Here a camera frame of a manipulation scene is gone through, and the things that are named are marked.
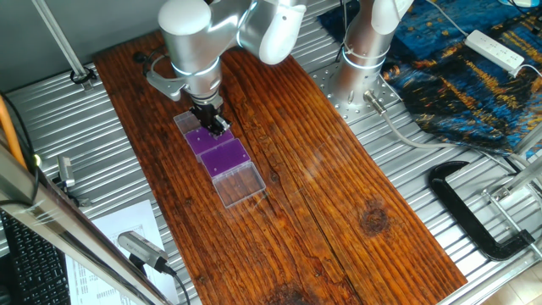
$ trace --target clear plastic box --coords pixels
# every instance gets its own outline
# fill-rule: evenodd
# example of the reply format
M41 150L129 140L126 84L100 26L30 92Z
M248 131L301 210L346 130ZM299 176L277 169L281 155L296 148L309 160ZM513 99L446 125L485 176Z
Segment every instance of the clear plastic box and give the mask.
M174 121L197 161L205 166L226 208L265 190L262 176L248 152L229 130L215 138L190 112L176 116Z

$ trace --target blue patterned fabric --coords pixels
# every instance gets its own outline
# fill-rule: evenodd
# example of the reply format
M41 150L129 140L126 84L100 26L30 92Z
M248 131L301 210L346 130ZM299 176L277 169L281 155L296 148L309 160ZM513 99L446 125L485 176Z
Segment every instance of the blue patterned fabric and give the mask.
M437 2L467 33L479 30L540 68L542 39L531 33L538 14L522 17L496 0ZM349 19L359 4L349 4ZM337 40L342 10L319 16ZM420 128L441 140L507 155L542 122L542 80L530 69L516 79L463 44L459 32L434 6L416 0L399 25L383 71ZM528 157L538 151L537 145Z

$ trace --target table surface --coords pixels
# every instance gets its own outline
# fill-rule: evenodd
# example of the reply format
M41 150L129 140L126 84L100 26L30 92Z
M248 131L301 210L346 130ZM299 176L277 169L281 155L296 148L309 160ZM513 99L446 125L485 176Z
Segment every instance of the table surface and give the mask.
M161 44L152 33L95 64L203 303L430 304L466 283L293 58L222 57L225 116L267 185L225 208L173 120L191 103L132 61Z

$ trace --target wood knot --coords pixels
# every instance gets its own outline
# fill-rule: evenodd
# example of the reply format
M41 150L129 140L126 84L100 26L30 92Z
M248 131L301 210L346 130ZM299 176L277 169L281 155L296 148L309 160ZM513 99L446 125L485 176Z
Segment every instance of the wood knot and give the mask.
M388 215L382 208L374 208L365 212L361 219L365 234L376 236L388 226Z
M274 291L265 301L266 305L311 305L313 302L310 301L308 294L306 292L296 289L295 287L285 284Z
M275 173L275 172L271 172L271 181L272 182L279 182L279 180L280 180L279 175L277 173Z

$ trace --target black keyboard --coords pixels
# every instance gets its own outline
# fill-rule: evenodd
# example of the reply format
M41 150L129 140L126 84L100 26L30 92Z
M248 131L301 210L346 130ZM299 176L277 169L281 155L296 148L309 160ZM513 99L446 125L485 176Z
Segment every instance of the black keyboard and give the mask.
M23 304L69 304L68 279L57 248L0 211Z

